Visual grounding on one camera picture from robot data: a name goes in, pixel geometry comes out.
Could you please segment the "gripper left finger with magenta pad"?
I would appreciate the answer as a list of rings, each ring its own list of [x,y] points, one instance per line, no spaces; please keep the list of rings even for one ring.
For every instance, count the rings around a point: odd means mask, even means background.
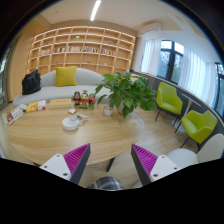
[[[85,144],[65,155],[55,154],[41,166],[41,169],[78,184],[90,153],[90,144]]]

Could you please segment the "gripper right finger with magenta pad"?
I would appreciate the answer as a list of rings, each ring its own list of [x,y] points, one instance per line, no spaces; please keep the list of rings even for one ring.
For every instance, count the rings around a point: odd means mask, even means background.
[[[166,155],[156,156],[136,144],[131,145],[131,156],[143,186],[179,170],[179,167]]]

